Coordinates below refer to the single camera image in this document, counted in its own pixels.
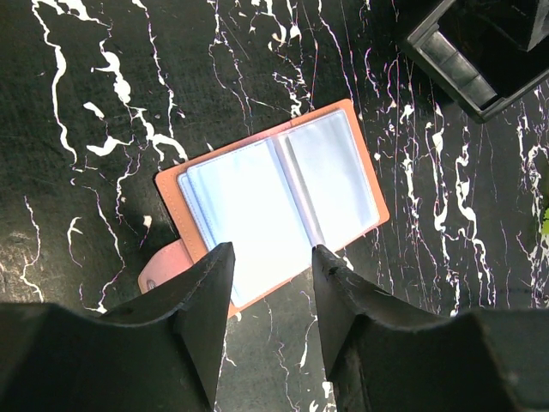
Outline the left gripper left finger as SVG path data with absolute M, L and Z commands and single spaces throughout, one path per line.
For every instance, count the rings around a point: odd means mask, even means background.
M 222 243 L 98 318 L 51 303 L 2 304 L 2 410 L 212 410 L 234 264 Z

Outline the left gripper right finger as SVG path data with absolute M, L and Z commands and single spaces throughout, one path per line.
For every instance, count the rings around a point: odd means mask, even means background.
M 312 251 L 327 380 L 340 411 L 545 411 L 548 312 L 426 312 Z

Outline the pink leather card holder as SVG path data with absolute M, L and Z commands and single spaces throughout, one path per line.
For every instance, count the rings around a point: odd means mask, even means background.
M 385 223 L 389 211 L 348 99 L 159 172 L 178 240 L 147 263 L 147 292 L 229 242 L 236 256 L 230 313 Z

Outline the black card box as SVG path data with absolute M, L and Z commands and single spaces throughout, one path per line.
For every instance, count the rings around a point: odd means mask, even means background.
M 546 1 L 402 1 L 401 49 L 484 123 L 548 78 Z

